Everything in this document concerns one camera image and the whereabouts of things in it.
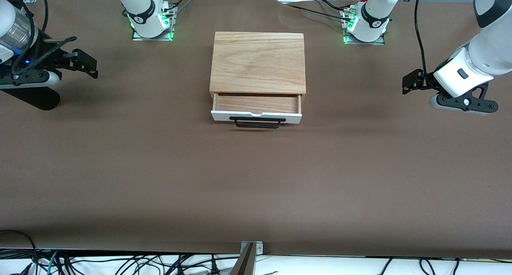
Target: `metal bracket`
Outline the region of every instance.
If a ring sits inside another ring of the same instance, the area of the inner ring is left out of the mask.
[[[229,275],[254,275],[256,256],[263,254],[263,242],[242,241],[241,254]]]
[[[263,242],[262,241],[242,241],[240,244],[240,254],[244,251],[245,246],[249,243],[256,244],[256,255],[263,255]]]

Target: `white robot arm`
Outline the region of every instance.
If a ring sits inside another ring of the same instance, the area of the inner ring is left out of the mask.
[[[389,23],[389,15],[398,0],[368,0],[352,5],[359,14],[354,23],[347,30],[362,42],[376,41],[380,35],[386,32]]]
[[[430,105],[480,115],[496,112],[498,104],[485,100],[488,82],[512,71],[512,0],[474,0],[481,32],[459,47],[433,74],[422,70],[404,77],[403,93],[436,89]]]
[[[163,0],[121,0],[133,29],[144,38],[154,38],[170,27],[169,3]]]

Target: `wooden drawer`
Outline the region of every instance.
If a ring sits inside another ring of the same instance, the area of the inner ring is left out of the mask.
[[[301,95],[214,93],[214,120],[298,124]]]

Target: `green led light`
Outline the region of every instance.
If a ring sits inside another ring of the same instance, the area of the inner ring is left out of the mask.
[[[167,24],[165,24],[165,23],[163,22],[163,18],[162,18],[162,16],[161,16],[160,14],[158,14],[158,19],[160,20],[160,23],[161,23],[162,27],[163,27],[163,28],[166,28],[166,27],[167,27],[167,26],[166,26]]]
[[[132,27],[132,29],[135,29],[135,27],[133,26],[132,18],[128,17],[128,20],[130,20],[130,26]]]

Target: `black drawer handle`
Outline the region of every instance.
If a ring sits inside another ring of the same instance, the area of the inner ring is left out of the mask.
[[[229,117],[229,120],[234,120],[234,125],[240,128],[268,129],[277,129],[281,126],[282,122],[286,122],[285,118]]]

